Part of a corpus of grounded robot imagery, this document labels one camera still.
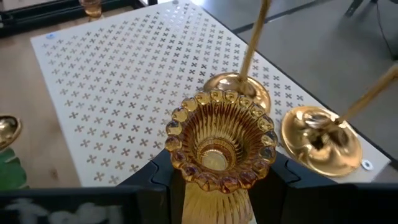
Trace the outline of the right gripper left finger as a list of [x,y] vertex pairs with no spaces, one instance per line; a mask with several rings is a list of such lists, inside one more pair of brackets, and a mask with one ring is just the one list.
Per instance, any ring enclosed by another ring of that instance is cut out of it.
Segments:
[[1,224],[181,223],[184,181],[161,151],[115,187],[7,190]]

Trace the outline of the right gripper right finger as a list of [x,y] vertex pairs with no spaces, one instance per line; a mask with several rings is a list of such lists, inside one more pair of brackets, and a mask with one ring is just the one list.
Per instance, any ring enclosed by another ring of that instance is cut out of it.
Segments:
[[248,192],[258,223],[397,224],[397,184],[339,184],[282,154]]

